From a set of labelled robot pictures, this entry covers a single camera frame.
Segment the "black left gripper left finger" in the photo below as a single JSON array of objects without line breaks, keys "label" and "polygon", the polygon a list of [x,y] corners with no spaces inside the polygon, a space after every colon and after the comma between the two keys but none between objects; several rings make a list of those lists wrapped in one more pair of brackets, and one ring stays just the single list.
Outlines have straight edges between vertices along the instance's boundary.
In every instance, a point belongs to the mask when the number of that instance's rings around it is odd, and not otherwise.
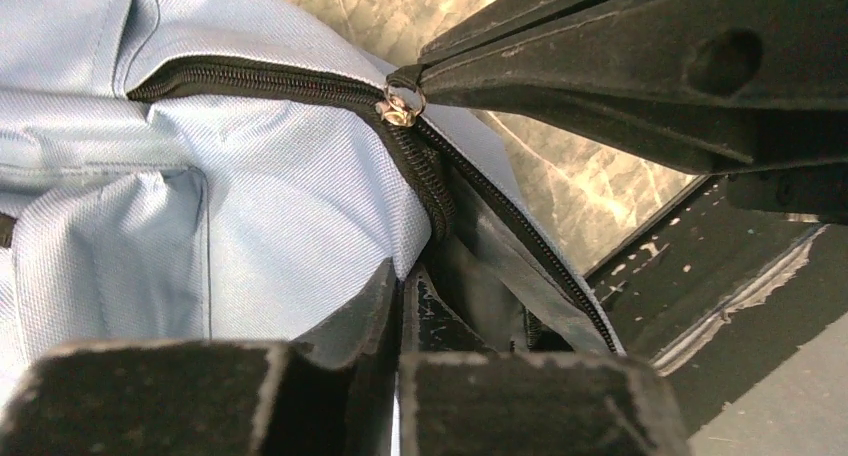
[{"label": "black left gripper left finger", "polygon": [[25,373],[5,455],[387,455],[401,284],[359,293],[280,340],[87,341]]}]

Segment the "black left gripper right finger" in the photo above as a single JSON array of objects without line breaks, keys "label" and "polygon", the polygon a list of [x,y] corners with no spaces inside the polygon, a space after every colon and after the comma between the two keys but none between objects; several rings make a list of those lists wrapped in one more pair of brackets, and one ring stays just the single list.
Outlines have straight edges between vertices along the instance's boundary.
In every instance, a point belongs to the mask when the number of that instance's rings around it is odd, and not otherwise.
[{"label": "black left gripper right finger", "polygon": [[670,385],[627,357],[497,352],[424,267],[403,292],[403,455],[687,455]]}]

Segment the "blue student backpack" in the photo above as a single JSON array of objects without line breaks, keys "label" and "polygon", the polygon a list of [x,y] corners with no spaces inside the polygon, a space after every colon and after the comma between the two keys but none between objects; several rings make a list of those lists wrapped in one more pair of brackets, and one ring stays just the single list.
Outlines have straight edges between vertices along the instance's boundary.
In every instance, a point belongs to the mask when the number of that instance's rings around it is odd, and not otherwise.
[{"label": "blue student backpack", "polygon": [[1,412],[120,340],[301,340],[337,366],[374,291],[458,279],[472,331],[621,343],[501,138],[392,124],[389,65],[284,0],[1,0]]}]

